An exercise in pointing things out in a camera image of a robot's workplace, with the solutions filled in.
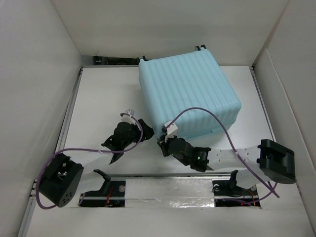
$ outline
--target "ribbed foam surface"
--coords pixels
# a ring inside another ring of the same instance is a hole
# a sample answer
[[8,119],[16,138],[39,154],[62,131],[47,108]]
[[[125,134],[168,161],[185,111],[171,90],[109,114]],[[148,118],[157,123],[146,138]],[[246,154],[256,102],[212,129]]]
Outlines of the ribbed foam surface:
[[[181,111],[202,107],[213,112],[228,129],[236,121],[241,102],[207,49],[139,63],[139,81],[155,135]],[[204,111],[192,110],[177,121],[178,137],[191,139],[221,131]]]

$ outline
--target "purple cable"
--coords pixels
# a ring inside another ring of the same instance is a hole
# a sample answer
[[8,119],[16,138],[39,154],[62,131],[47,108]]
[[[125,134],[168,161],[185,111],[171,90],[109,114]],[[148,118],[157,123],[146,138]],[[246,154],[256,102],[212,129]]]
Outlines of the purple cable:
[[121,116],[123,115],[127,115],[130,116],[138,125],[139,129],[140,129],[140,138],[138,140],[138,142],[132,146],[131,148],[128,148],[126,150],[123,151],[108,151],[108,150],[97,150],[97,149],[87,149],[87,148],[65,148],[65,149],[61,149],[60,151],[57,151],[56,153],[52,154],[48,160],[45,162],[45,164],[43,165],[43,168],[40,170],[39,172],[39,176],[38,176],[38,181],[36,183],[35,186],[35,196],[36,196],[36,201],[39,205],[40,208],[44,209],[44,210],[49,210],[54,208],[56,205],[52,205],[52,206],[44,206],[41,201],[40,201],[40,181],[41,181],[41,177],[43,176],[48,164],[55,158],[55,156],[57,156],[58,154],[62,153],[62,152],[66,152],[66,151],[85,151],[85,152],[103,152],[103,153],[112,153],[112,154],[116,154],[116,153],[123,153],[123,152],[129,152],[131,150],[133,150],[135,147],[138,146],[138,144],[142,141],[143,138],[143,128],[141,126],[141,124],[139,123],[139,121],[132,115],[129,115],[127,113],[121,113]]
[[264,186],[266,186],[277,198],[279,198],[280,196],[273,190],[272,187],[269,187],[269,185],[266,184],[266,182],[260,178],[251,168],[250,166],[243,160],[243,158],[238,154],[237,152],[237,149],[235,148],[235,146],[233,145],[233,142],[231,140],[231,137],[229,136],[228,134],[228,131],[227,129],[225,128],[225,126],[223,125],[223,123],[216,117],[215,114],[213,114],[211,111],[207,110],[207,109],[204,109],[204,108],[200,108],[200,107],[191,107],[191,108],[188,108],[188,109],[185,109],[184,111],[182,111],[170,124],[168,124],[168,126],[166,128],[169,128],[182,114],[184,114],[186,111],[189,111],[189,110],[203,110],[207,113],[209,113],[210,115],[212,115],[216,120],[217,122],[221,125],[221,127],[223,128],[227,138],[228,138],[228,141],[233,149],[233,151],[237,154],[237,157],[238,159],[241,161],[241,163],[249,170],[249,172],[255,176]]
[[[274,185],[273,187],[272,187],[272,185],[271,185],[271,183],[270,183],[269,181],[268,181],[268,183],[269,183],[270,187],[271,187],[273,190],[276,189],[277,183],[275,183],[275,185]],[[243,204],[246,204],[246,205],[248,205],[248,206],[252,206],[253,203],[262,201],[263,199],[266,199],[268,196],[271,195],[271,193],[272,193],[272,191],[270,191],[270,192],[269,192],[267,195],[265,195],[264,197],[259,198],[258,200],[249,201],[249,202],[243,201],[243,200],[239,200],[239,199],[233,199],[233,198],[225,198],[225,199],[223,199],[223,201],[237,201],[237,202],[241,202],[241,203],[243,203]]]

